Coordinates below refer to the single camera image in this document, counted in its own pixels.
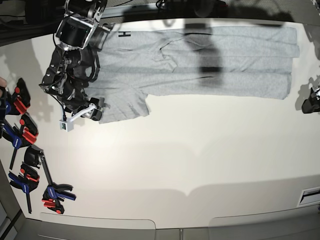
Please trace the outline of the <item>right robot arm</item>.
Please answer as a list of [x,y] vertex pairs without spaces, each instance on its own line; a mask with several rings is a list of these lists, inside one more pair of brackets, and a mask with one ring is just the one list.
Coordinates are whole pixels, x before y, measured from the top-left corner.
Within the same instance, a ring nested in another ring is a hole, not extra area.
[[67,0],[64,17],[54,39],[49,67],[39,84],[61,104],[63,113],[99,121],[103,115],[103,99],[89,98],[85,88],[96,74],[96,57],[89,42],[99,27],[107,5],[105,0]]

